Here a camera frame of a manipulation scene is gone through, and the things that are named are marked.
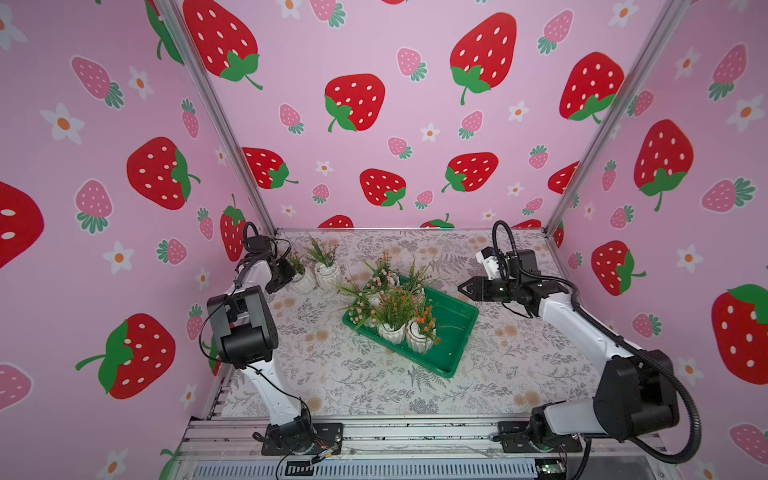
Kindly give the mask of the green grass pot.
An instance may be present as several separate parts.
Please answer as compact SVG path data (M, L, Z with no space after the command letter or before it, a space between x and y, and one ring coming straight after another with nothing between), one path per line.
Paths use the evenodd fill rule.
M378 294L379 303L372 312L378 335L392 345L405 339L406 327L416 316L413 294L404 287L395 287Z

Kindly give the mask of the green gypsophila pot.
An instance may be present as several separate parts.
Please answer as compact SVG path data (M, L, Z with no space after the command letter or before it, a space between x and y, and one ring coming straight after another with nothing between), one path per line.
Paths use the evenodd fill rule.
M434 283L434 278L430 274L428 264L417 266L413 262L410 266L407 280L403 283L403 288L410 294L416 305L422 304L426 300L426 289Z

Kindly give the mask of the pink gypsophila pot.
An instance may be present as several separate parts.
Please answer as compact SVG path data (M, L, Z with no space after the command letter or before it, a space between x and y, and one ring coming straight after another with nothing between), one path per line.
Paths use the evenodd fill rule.
M365 289L373 294L385 294L400 286L398 274L392 269L392 257L384 251L375 261L373 266L368 265L372 271L371 278L367 281Z
M370 287L361 288L353 282L339 285L338 290L350 299L346 315L355 329L362 327L373 329L378 326L378 309L381 299L377 292Z

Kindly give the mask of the orange gypsophila pot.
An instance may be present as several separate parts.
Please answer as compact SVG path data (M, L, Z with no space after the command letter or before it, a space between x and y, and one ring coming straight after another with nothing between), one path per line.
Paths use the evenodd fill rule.
M425 354L440 343L433 310L432 302L426 299L422 304L415 306L415 316L407 324L406 342L416 353Z

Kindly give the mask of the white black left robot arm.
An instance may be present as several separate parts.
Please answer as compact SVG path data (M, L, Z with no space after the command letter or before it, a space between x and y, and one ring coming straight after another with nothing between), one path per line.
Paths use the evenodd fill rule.
M238 262L232 289L207 301L213 347L209 358L241 371L261 396L269 424L253 437L262 444L262 454L299 454L312 448L316 431L309 407L283 386L274 358L278 330L266 299L290 283L295 269L279 253L278 241L259 234L251 222L234 239L246 255Z

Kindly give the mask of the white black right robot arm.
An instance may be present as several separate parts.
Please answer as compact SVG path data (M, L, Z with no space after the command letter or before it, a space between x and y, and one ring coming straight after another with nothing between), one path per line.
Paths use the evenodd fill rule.
M578 436L589 453L593 439L607 438L632 443L663 463L692 460L702 443L702 420L670 358L610 330L583 307L573 282L540 272L533 251L515 245L503 250L500 231L510 234L512 229L502 220L493 224L491 246L477 255L485 272L461 283L459 292L504 308L516 303L521 316L555 327L592 362L600 382L593 397L536 407L524 429L499 432L494 441L548 451Z

